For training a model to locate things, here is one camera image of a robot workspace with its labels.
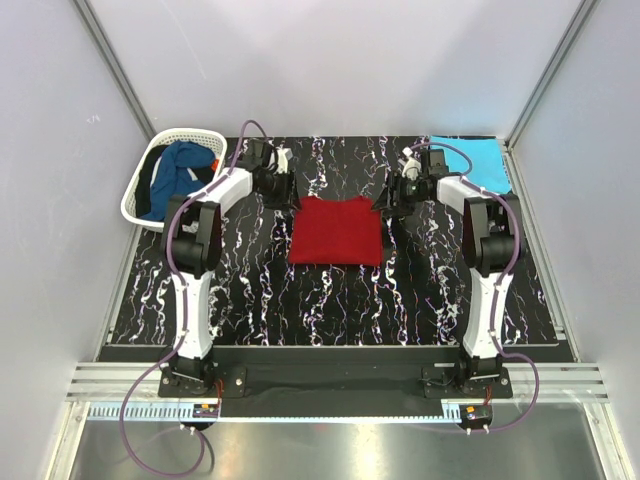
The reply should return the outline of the red t shirt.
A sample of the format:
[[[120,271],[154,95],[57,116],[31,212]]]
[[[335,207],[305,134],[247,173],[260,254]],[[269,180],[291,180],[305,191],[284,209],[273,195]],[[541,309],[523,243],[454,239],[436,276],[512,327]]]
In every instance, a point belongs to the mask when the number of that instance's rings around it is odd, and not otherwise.
[[[294,265],[364,265],[383,262],[382,221],[371,199],[301,199],[288,260]]]

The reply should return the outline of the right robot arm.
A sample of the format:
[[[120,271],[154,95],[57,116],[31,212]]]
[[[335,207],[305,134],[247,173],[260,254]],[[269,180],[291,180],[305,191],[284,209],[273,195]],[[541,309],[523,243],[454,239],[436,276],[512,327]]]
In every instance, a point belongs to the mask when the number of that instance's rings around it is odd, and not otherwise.
[[[523,256],[522,219],[519,198],[472,183],[472,168],[466,153],[442,142],[406,147],[372,209],[401,218],[432,201],[462,215],[462,255],[472,279],[462,347],[469,359],[488,360],[504,354],[502,322],[513,269]]]

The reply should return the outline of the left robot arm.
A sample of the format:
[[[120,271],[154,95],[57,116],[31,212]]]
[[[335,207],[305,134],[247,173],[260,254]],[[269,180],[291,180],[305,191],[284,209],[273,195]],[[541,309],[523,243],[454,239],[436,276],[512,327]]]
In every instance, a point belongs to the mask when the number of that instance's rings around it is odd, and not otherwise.
[[[301,208],[292,151],[270,141],[251,139],[235,163],[190,196],[168,204],[161,248],[176,296],[177,333],[173,350],[181,359],[202,360],[212,348],[209,291],[222,255],[222,220],[251,195],[264,207],[291,212]]]

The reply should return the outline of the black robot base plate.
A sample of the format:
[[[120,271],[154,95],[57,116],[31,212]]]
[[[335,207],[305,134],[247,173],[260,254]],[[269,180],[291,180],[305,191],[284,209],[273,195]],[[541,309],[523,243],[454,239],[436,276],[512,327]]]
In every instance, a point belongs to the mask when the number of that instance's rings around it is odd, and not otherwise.
[[[261,391],[384,390],[429,399],[510,399],[508,371],[498,358],[469,360],[459,347],[215,346],[201,360],[161,363],[159,394],[228,398]]]

